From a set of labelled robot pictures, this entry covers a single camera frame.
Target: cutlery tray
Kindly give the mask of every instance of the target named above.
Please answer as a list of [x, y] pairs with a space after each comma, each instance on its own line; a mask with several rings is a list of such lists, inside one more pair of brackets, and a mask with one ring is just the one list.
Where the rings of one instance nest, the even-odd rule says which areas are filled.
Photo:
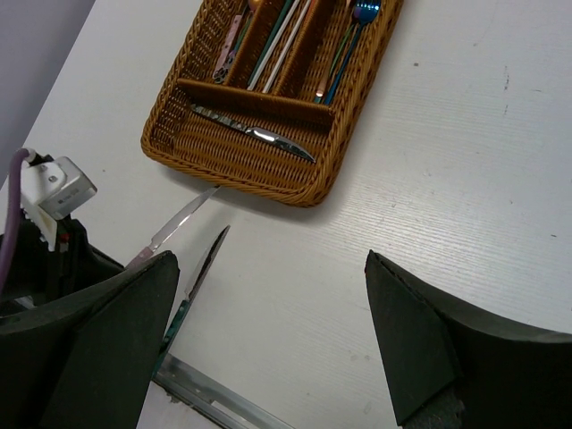
[[[243, 0], [204, 0], [147, 119], [144, 153], [175, 170], [291, 206], [315, 206], [331, 189], [403, 0], [383, 0], [364, 30], [330, 105], [314, 103], [338, 28], [350, 24], [345, 0], [314, 0], [268, 94], [262, 88], [278, 61], [302, 5], [276, 46], [254, 90], [247, 90], [265, 42], [286, 0], [258, 8], [223, 84], [213, 72]], [[198, 104], [299, 143], [311, 164], [190, 111]]]

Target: table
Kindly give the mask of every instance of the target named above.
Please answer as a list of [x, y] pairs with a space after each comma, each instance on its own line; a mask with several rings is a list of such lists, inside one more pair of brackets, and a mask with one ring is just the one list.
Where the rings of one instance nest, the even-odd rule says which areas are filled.
[[[139, 149], [198, 5], [97, 0], [26, 143], [99, 187], [76, 215], [123, 263], [207, 187]], [[298, 429], [395, 427], [370, 248], [480, 307], [572, 332], [568, 12], [566, 0], [406, 0], [328, 199], [296, 209], [223, 189], [169, 242], [181, 296], [232, 225], [172, 353]], [[184, 407], [150, 396], [142, 427], [151, 408], [163, 427], [191, 427]]]

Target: fork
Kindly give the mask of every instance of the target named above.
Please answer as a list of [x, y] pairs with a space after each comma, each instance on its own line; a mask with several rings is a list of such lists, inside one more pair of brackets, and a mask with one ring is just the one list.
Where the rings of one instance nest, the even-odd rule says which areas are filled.
[[351, 40], [351, 45], [349, 46], [349, 51], [346, 54], [346, 57], [343, 59], [343, 63], [341, 65], [340, 71], [336, 75], [336, 79], [333, 82], [330, 90], [328, 91], [328, 95], [324, 100], [325, 105], [329, 105], [333, 97], [336, 95], [336, 90], [340, 85], [341, 77], [343, 76], [346, 67], [348, 66], [349, 59], [351, 58], [351, 54], [353, 53], [356, 45], [358, 44], [359, 37], [361, 36], [362, 31], [366, 27], [367, 24], [372, 23], [375, 20], [375, 17], [379, 13], [380, 9], [382, 8], [382, 0], [357, 0], [356, 6], [354, 7], [354, 18], [357, 20], [357, 31], [354, 35], [354, 38]]

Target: purple cable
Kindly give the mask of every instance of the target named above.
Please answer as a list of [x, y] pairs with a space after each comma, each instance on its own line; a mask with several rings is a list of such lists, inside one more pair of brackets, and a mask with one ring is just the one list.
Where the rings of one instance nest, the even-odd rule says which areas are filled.
[[4, 238], [0, 248], [0, 296], [10, 271], [12, 258], [16, 249], [18, 230], [20, 229], [20, 201], [21, 201], [21, 163], [29, 156], [28, 149], [20, 149], [14, 154], [10, 162], [8, 176], [8, 214]]

